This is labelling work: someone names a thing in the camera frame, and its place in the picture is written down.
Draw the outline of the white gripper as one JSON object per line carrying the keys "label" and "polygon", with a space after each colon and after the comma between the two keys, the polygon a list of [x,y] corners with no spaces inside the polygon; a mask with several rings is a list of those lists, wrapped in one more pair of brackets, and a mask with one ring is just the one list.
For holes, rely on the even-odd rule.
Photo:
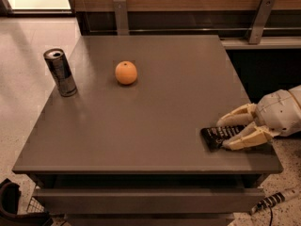
{"label": "white gripper", "polygon": [[301,86],[267,94],[257,104],[241,105],[221,117],[216,125],[247,125],[239,134],[222,142],[224,149],[232,151],[262,145],[273,136],[287,137],[300,132]]}

